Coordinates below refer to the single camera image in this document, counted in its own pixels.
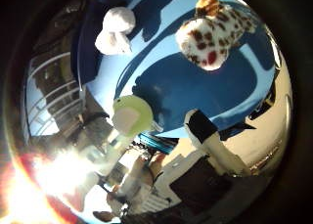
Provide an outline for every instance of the person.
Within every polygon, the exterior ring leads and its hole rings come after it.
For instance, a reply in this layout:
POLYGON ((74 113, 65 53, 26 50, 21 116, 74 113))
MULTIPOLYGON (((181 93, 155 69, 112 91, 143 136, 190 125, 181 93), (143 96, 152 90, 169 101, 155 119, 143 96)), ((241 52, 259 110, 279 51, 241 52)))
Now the person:
POLYGON ((154 160, 147 165, 147 160, 137 157, 130 173, 120 185, 114 185, 112 193, 107 195, 107 203, 112 212, 93 212, 94 216, 104 222, 111 221, 120 216, 124 203, 128 203, 127 214, 139 214, 144 212, 143 204, 152 192, 154 182, 161 171, 161 164, 166 154, 159 153, 154 160))

